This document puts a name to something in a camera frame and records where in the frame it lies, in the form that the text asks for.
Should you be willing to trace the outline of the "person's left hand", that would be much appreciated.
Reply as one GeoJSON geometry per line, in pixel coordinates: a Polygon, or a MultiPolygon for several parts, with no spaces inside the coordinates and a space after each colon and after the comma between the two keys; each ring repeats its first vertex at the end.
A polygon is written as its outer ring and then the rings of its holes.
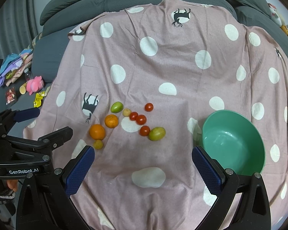
{"type": "Polygon", "coordinates": [[[0,180],[0,205],[11,202],[17,192],[18,180],[0,180]]]}

